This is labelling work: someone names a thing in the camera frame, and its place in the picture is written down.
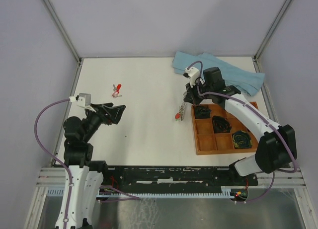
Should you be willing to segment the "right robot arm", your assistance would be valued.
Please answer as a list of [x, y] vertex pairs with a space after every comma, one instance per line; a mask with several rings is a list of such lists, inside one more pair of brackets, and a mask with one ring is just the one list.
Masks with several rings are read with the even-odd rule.
[[256, 109], [235, 86], [225, 84], [219, 68], [199, 70], [188, 66], [183, 73], [189, 79], [186, 84], [185, 102], [193, 105], [210, 99], [235, 116], [258, 141], [254, 155], [238, 160], [234, 168], [239, 176], [281, 171], [282, 166], [292, 163], [297, 168], [295, 131], [290, 125], [281, 126]]

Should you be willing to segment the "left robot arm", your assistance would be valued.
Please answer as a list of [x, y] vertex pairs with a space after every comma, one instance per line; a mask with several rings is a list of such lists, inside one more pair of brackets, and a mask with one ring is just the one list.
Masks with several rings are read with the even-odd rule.
[[92, 104], [85, 110], [85, 118], [72, 116], [64, 122], [66, 177], [55, 228], [92, 228], [97, 191], [108, 177], [108, 167], [103, 160], [92, 160], [93, 145], [89, 140], [102, 124], [117, 125], [125, 109], [125, 105], [113, 103]]

